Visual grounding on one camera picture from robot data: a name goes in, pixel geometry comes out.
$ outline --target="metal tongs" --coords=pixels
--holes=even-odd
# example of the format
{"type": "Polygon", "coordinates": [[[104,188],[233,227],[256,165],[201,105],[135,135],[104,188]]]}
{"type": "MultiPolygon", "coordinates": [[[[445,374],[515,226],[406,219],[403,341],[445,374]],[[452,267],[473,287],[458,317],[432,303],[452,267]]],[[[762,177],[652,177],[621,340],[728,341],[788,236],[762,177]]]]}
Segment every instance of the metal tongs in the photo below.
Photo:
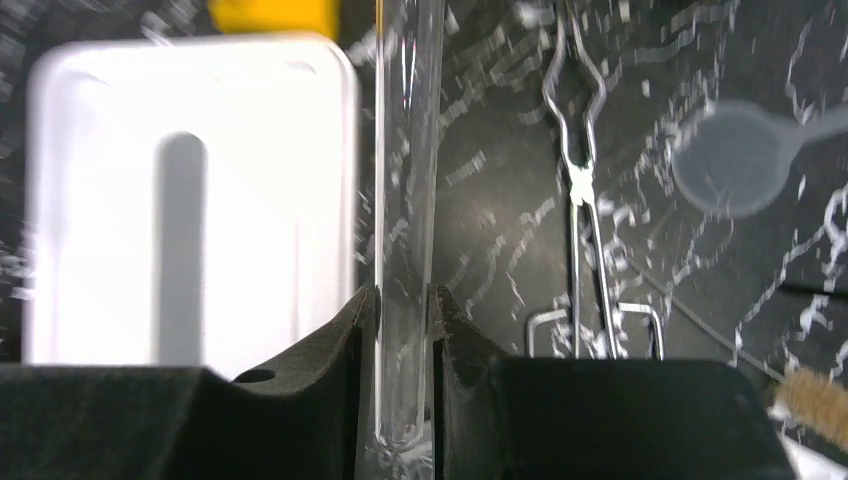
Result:
{"type": "MultiPolygon", "coordinates": [[[[603,245],[601,241],[601,222],[598,217],[597,197],[592,185],[594,181],[594,169],[598,158],[598,149],[595,138],[595,120],[597,120],[601,109],[607,99],[607,90],[604,77],[598,67],[592,62],[583,44],[580,33],[580,25],[572,0],[557,0],[556,3],[557,36],[554,57],[550,67],[545,74],[542,86],[542,94],[548,110],[554,115],[559,128],[560,155],[565,164],[565,170],[569,179],[569,197],[571,200],[569,218],[571,229],[571,320],[573,332],[573,354],[575,358],[580,357],[580,295],[582,287],[580,284],[580,212],[585,209],[589,213],[592,227],[592,239],[595,244],[595,261],[598,272],[598,282],[601,290],[601,315],[604,322],[604,330],[609,346],[609,357],[618,359],[619,349],[615,334],[615,323],[613,321],[612,300],[610,299],[609,282],[607,279],[606,259],[604,258],[603,245]],[[569,153],[568,122],[562,111],[556,105],[555,86],[557,79],[563,69],[566,54],[566,14],[571,25],[571,34],[574,39],[574,50],[580,63],[589,71],[592,80],[596,84],[594,95],[589,101],[589,106],[583,115],[583,133],[585,133],[587,157],[583,162],[577,162],[569,153]]],[[[639,303],[619,303],[618,309],[622,312],[641,313],[650,319],[652,333],[652,357],[661,360],[665,355],[662,325],[659,315],[650,305],[639,303]]],[[[568,316],[565,309],[534,315],[527,323],[527,352],[529,356],[535,356],[535,331],[543,324],[559,320],[568,316]]]]}

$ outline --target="black marble surface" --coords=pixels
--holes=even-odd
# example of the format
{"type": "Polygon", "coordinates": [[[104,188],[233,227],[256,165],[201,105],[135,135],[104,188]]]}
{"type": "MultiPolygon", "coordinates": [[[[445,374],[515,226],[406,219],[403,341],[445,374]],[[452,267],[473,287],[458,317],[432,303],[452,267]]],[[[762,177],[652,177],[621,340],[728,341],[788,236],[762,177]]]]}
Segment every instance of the black marble surface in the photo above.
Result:
{"type": "MultiPolygon", "coordinates": [[[[821,115],[848,95],[848,3],[837,0],[592,0],[578,2],[590,54],[610,90],[597,125],[596,190],[618,298],[656,308],[667,356],[760,367],[800,362],[845,382],[848,304],[788,295],[785,278],[848,288],[848,136],[805,147],[764,211],[705,215],[681,196],[670,154],[682,120],[705,103],[744,99],[788,119],[821,115]],[[723,337],[721,345],[700,320],[723,337]]],[[[32,62],[71,40],[212,34],[201,1],[0,0],[0,343],[19,359],[25,81],[32,62]]],[[[344,2],[340,44],[363,85],[363,185],[358,259],[373,258],[373,2],[344,2]]],[[[434,281],[445,284],[493,340],[524,354],[527,318],[568,302],[566,217],[556,131],[542,106],[553,11],[533,0],[448,2],[434,281]]],[[[569,73],[558,92],[578,118],[589,98],[569,73]]],[[[597,317],[593,302],[586,315],[597,317]]],[[[622,344],[643,356],[647,335],[623,320],[622,344]]],[[[598,332],[598,322],[594,325],[598,332]]],[[[543,354],[565,353],[567,324],[543,331],[543,354]]],[[[815,435],[778,423],[843,463],[815,435]]]]}

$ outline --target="white plastic tray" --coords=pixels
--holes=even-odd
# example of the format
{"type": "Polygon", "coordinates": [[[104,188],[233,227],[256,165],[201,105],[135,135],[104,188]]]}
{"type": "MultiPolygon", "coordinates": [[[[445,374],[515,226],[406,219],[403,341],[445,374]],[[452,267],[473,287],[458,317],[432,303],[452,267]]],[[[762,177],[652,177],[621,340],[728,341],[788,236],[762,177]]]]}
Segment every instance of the white plastic tray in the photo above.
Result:
{"type": "Polygon", "coordinates": [[[25,361],[233,378],[352,295],[358,86],[335,45],[82,43],[31,78],[25,361]]]}

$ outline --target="test tube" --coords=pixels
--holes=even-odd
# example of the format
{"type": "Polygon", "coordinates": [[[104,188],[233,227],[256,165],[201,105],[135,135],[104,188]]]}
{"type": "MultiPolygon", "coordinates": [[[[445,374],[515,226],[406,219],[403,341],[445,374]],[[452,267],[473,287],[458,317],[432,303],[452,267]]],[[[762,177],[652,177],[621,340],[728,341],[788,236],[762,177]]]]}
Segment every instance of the test tube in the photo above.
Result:
{"type": "Polygon", "coordinates": [[[414,446],[428,388],[444,0],[377,0],[375,433],[414,446]]]}

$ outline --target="brush bristles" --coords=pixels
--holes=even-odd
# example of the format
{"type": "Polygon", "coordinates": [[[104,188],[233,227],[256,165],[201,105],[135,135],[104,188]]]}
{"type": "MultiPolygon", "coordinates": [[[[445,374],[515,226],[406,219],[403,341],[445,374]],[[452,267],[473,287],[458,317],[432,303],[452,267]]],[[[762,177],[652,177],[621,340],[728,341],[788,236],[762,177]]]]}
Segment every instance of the brush bristles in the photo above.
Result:
{"type": "Polygon", "coordinates": [[[848,392],[841,386],[799,368],[787,375],[777,400],[801,423],[848,452],[848,392]]]}

